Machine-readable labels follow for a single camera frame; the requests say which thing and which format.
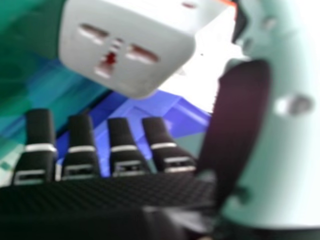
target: socket hole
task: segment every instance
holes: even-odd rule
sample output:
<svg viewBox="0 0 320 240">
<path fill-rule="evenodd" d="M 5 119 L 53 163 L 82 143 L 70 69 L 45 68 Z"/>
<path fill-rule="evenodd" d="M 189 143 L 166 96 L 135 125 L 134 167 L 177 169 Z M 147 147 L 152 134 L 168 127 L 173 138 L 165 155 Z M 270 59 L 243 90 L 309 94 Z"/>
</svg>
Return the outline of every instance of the socket hole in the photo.
<svg viewBox="0 0 320 240">
<path fill-rule="evenodd" d="M 126 57 L 147 65 L 155 64 L 159 61 L 157 55 L 136 45 L 129 47 Z"/>
<path fill-rule="evenodd" d="M 98 67 L 95 68 L 95 73 L 103 78 L 110 78 L 115 70 L 115 64 L 117 63 L 117 54 L 109 52 L 103 56 Z"/>
<path fill-rule="evenodd" d="M 80 27 L 80 33 L 86 38 L 91 39 L 95 44 L 103 44 L 104 40 L 108 37 L 108 33 L 97 27 L 91 26 L 89 24 L 82 24 Z"/>
<path fill-rule="evenodd" d="M 197 5 L 194 2 L 191 2 L 191 1 L 184 1 L 182 3 L 182 6 L 184 6 L 187 9 L 195 9 L 197 7 Z"/>
</svg>

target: blue plastic bin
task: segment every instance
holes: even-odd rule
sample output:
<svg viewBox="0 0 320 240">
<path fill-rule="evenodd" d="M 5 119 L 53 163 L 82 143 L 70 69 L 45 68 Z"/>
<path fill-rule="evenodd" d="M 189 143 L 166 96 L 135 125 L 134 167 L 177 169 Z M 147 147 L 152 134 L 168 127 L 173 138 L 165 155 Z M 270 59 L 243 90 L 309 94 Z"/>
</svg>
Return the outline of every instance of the blue plastic bin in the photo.
<svg viewBox="0 0 320 240">
<path fill-rule="evenodd" d="M 89 114 L 93 119 L 100 166 L 102 175 L 105 177 L 110 175 L 110 146 L 106 121 L 108 118 L 128 119 L 134 139 L 148 160 L 151 159 L 152 154 L 146 142 L 142 126 L 143 118 L 163 117 L 174 138 L 204 133 L 210 120 L 208 113 L 184 98 L 163 91 L 158 91 L 155 95 L 143 100 L 127 99 L 118 93 L 112 93 Z M 68 133 L 62 135 L 57 141 L 60 158 L 63 158 L 68 151 L 68 141 Z"/>
</svg>

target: white power adapter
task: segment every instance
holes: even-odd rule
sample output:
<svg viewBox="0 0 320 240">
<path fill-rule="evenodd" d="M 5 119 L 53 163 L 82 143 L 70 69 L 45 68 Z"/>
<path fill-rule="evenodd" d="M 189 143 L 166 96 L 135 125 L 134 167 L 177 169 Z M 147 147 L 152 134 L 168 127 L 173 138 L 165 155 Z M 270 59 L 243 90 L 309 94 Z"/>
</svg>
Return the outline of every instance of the white power adapter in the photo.
<svg viewBox="0 0 320 240">
<path fill-rule="evenodd" d="M 189 60 L 196 32 L 226 8 L 218 0 L 67 0 L 59 58 L 93 81 L 142 98 Z"/>
</svg>

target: power outlet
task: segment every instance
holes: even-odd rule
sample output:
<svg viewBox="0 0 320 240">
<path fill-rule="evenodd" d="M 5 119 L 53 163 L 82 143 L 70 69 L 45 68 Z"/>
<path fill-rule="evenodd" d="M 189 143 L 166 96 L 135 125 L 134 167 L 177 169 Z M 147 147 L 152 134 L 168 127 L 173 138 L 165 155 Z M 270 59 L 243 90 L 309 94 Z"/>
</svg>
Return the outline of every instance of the power outlet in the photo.
<svg viewBox="0 0 320 240">
<path fill-rule="evenodd" d="M 67 0 L 59 57 L 110 89 L 146 97 L 190 59 L 197 30 L 225 8 L 213 0 Z"/>
</svg>

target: black robotic finger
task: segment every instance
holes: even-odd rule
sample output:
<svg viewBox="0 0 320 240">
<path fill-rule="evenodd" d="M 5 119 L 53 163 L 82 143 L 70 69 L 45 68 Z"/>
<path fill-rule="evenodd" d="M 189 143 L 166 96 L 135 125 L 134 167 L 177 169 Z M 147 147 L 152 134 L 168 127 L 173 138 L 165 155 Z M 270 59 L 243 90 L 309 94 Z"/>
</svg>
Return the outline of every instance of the black robotic finger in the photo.
<svg viewBox="0 0 320 240">
<path fill-rule="evenodd" d="M 11 184 L 32 185 L 54 181 L 57 149 L 52 114 L 35 109 L 26 114 L 26 146 L 15 167 Z"/>
<path fill-rule="evenodd" d="M 195 157 L 176 144 L 161 117 L 145 118 L 142 124 L 159 172 L 175 173 L 196 169 Z"/>
<path fill-rule="evenodd" d="M 150 168 L 130 131 L 126 118 L 108 120 L 110 141 L 110 172 L 113 177 L 150 173 Z"/>
<path fill-rule="evenodd" d="M 62 180 L 100 177 L 92 120 L 87 115 L 69 117 L 69 149 L 62 164 Z"/>
</svg>

